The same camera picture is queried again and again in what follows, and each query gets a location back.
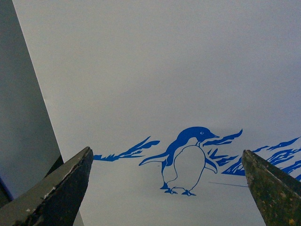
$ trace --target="pointed metal edge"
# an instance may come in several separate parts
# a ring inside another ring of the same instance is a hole
[[[86,147],[32,189],[0,209],[2,226],[72,226],[93,162]]]
[[[266,225],[301,225],[301,183],[250,150],[244,150],[242,164]]]

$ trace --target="white surface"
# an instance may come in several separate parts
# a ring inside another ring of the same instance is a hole
[[[300,1],[14,1],[64,160],[122,153],[183,129],[242,136],[240,155],[301,136]],[[85,226],[264,225],[243,177],[204,171],[163,193],[157,163],[95,161]]]

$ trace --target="penguin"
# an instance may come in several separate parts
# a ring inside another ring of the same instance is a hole
[[[165,193],[177,194],[174,189],[183,189],[187,196],[195,195],[192,189],[198,184],[204,169],[217,173],[217,168],[206,158],[200,142],[184,147],[174,158],[175,177],[167,181]]]
[[[219,136],[214,135],[213,133],[210,132],[209,129],[205,127],[190,127],[180,132],[177,139],[168,146],[168,148],[164,153],[148,157],[139,164],[139,166],[141,166],[153,161],[161,162],[161,174],[163,178],[163,186],[160,189],[166,189],[167,190],[166,192],[169,192],[171,194],[175,193],[175,191],[173,191],[168,187],[166,180],[164,180],[164,170],[166,169],[166,167],[170,168],[170,166],[173,165],[174,154],[176,150],[182,146],[185,146],[188,143],[188,141],[193,137],[195,137],[198,140],[198,143],[202,143],[203,141],[211,138],[219,138]],[[209,161],[207,158],[205,159],[207,160],[209,165],[212,166],[214,165],[214,163]]]

